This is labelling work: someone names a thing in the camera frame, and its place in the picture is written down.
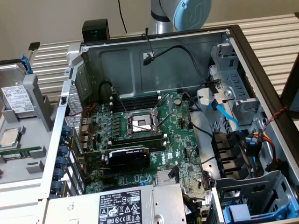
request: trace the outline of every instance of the white sticker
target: white sticker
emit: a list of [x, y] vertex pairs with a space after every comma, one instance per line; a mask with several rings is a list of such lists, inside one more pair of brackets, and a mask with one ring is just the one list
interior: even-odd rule
[[168, 159], [172, 159], [173, 157], [172, 157], [172, 153], [168, 153], [167, 154], [167, 157], [168, 157]]
[[191, 214], [191, 211], [190, 211], [190, 209], [188, 209], [187, 205], [184, 204], [184, 208], [185, 208], [185, 214], [186, 215]]
[[153, 53], [152, 52], [143, 53], [143, 59], [147, 58], [148, 56], [152, 56], [153, 57]]
[[16, 113], [34, 111], [30, 98], [23, 85], [3, 87], [3, 94]]
[[21, 154], [15, 153], [15, 154], [11, 154], [11, 155], [3, 155], [2, 157], [7, 160], [7, 159], [19, 158], [19, 157], [21, 157]]
[[206, 204], [209, 204], [212, 200], [212, 191], [211, 190], [207, 190], [205, 191], [205, 200], [206, 200]]

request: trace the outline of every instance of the black cable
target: black cable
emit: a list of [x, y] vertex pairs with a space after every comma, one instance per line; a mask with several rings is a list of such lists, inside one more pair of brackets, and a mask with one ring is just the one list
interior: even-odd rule
[[191, 200], [205, 200], [203, 197], [190, 197]]
[[199, 90], [199, 89], [200, 89], [203, 85], [205, 85], [205, 84], [209, 84], [209, 83], [217, 83], [217, 82], [219, 82], [219, 79], [217, 79], [217, 80], [213, 80], [213, 81], [205, 82], [205, 83], [199, 85], [199, 87], [197, 87], [196, 90]]
[[211, 158], [209, 158], [209, 159], [207, 159], [206, 161], [203, 161], [203, 162], [201, 162], [201, 163], [195, 163], [195, 162], [193, 162], [193, 161], [191, 160], [191, 155], [192, 155], [192, 153], [194, 152], [194, 150], [195, 150], [195, 148], [192, 149], [192, 151], [191, 151], [190, 154], [188, 155], [189, 162], [190, 162], [191, 164], [193, 164], [193, 165], [200, 166], [200, 165], [202, 165], [202, 164], [205, 164], [205, 163], [209, 162], [209, 161], [212, 160], [212, 159], [215, 159], [215, 156], [213, 156], [213, 157], [211, 157]]
[[253, 161], [252, 157], [248, 157], [249, 163], [253, 169], [253, 177], [257, 177], [257, 170], [256, 170], [256, 164]]
[[125, 22], [123, 21], [123, 17], [122, 17], [122, 14], [121, 14], [121, 3], [120, 3], [120, 0], [118, 0], [118, 8], [120, 9], [121, 21], [122, 21], [123, 27], [125, 28], [126, 34], [127, 34], [128, 33], [127, 32], [127, 28], [126, 28]]
[[197, 64], [196, 64], [196, 62], [195, 62], [195, 60], [194, 60], [193, 55], [192, 55], [191, 52], [190, 52], [187, 48], [185, 48], [183, 45], [175, 45], [175, 46], [172, 46], [172, 47], [170, 47], [170, 48], [168, 48], [168, 49], [166, 49], [166, 50], [160, 52], [159, 54], [155, 55], [154, 58], [156, 59], [157, 57], [160, 57], [161, 55], [167, 53], [168, 51], [170, 51], [170, 50], [172, 50], [172, 49], [174, 49], [174, 48], [180, 48], [180, 49], [184, 50], [185, 52], [187, 52], [187, 54], [189, 55], [189, 57], [190, 57], [191, 60], [192, 60], [192, 63], [193, 63], [193, 65], [194, 65], [194, 67], [195, 67], [197, 73], [199, 74], [199, 76], [200, 76], [200, 77], [204, 80], [204, 82], [206, 83], [206, 78], [201, 74], [199, 68], [197, 67]]
[[152, 60], [154, 60], [154, 58], [155, 58], [155, 54], [154, 54], [154, 50], [153, 50], [153, 48], [151, 47], [151, 43], [150, 43], [150, 40], [149, 40], [148, 36], [146, 35], [146, 33], [141, 34], [141, 36], [145, 36], [145, 38], [148, 40], [148, 42], [149, 42], [149, 46], [150, 46], [150, 49], [151, 49], [151, 53], [153, 54], [153, 56], [152, 56]]
[[190, 106], [190, 101], [191, 101], [191, 99], [192, 99], [192, 97], [189, 98], [189, 100], [188, 100], [188, 106], [187, 106], [187, 115], [188, 115], [188, 119], [189, 119], [190, 124], [192, 124], [192, 126], [195, 127], [197, 130], [199, 130], [199, 131], [201, 131], [201, 132], [207, 134], [207, 135], [210, 136], [211, 138], [213, 138], [213, 135], [212, 135], [212, 134], [210, 134], [209, 132], [207, 132], [207, 131], [205, 131], [205, 130], [199, 128], [199, 127], [197, 127], [197, 126], [196, 126], [195, 124], [193, 124], [193, 122], [191, 121], [191, 116], [190, 116], [190, 111], [189, 111], [189, 106]]
[[110, 87], [113, 86], [112, 83], [109, 80], [106, 80], [106, 79], [104, 79], [102, 82], [100, 82], [100, 84], [99, 84], [99, 90], [98, 90], [99, 99], [100, 99], [101, 88], [106, 83], [109, 84]]
[[194, 103], [194, 105], [197, 107], [197, 109], [199, 109], [199, 110], [201, 110], [201, 108], [197, 105], [197, 101], [198, 101], [198, 99], [197, 99], [197, 101], [194, 101], [194, 99], [197, 99], [197, 97], [192, 97], [192, 102]]

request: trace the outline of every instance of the blue tab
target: blue tab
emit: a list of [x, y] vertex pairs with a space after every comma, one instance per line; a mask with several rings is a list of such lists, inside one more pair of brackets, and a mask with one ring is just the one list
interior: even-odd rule
[[25, 63], [25, 68], [26, 68], [27, 73], [28, 74], [33, 74], [33, 71], [31, 69], [29, 60], [26, 56], [24, 56], [24, 54], [22, 54], [21, 61]]

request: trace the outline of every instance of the hard drive label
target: hard drive label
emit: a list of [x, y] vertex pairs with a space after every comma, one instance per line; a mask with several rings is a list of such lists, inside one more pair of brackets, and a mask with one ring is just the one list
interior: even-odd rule
[[101, 195], [99, 224], [142, 224], [141, 191]]
[[30, 98], [23, 85], [3, 87], [2, 91], [14, 112], [23, 113], [34, 111]]

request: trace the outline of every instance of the connector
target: connector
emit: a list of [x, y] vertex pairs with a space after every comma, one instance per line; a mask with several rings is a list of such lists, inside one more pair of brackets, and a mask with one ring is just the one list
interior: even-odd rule
[[261, 148], [262, 147], [262, 134], [263, 134], [263, 130], [262, 129], [259, 129], [258, 130], [258, 139], [257, 139], [257, 146], [259, 147], [259, 148]]
[[214, 99], [213, 102], [211, 103], [212, 109], [213, 109], [214, 111], [217, 110], [217, 108], [216, 108], [217, 105], [218, 105], [218, 102], [217, 102], [216, 99]]
[[143, 65], [147, 66], [152, 62], [152, 57], [151, 55], [147, 56], [144, 60], [143, 60]]
[[168, 177], [170, 179], [173, 179], [174, 177], [176, 178], [177, 181], [177, 177], [179, 176], [179, 168], [177, 166], [174, 166], [172, 168], [172, 170], [169, 172]]

